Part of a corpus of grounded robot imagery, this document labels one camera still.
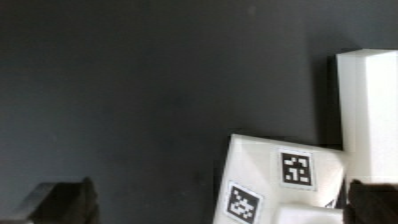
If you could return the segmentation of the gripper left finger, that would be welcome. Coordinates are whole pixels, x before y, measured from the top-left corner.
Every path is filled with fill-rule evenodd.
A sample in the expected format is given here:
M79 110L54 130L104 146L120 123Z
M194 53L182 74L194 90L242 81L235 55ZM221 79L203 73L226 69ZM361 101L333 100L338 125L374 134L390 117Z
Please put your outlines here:
M93 179L42 183L0 224L100 224Z

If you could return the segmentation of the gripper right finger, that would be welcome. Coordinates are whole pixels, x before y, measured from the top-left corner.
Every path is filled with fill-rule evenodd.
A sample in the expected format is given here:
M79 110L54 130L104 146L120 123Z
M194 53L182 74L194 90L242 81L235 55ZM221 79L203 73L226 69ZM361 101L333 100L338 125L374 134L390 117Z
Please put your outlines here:
M353 181L344 223L398 224L398 184Z

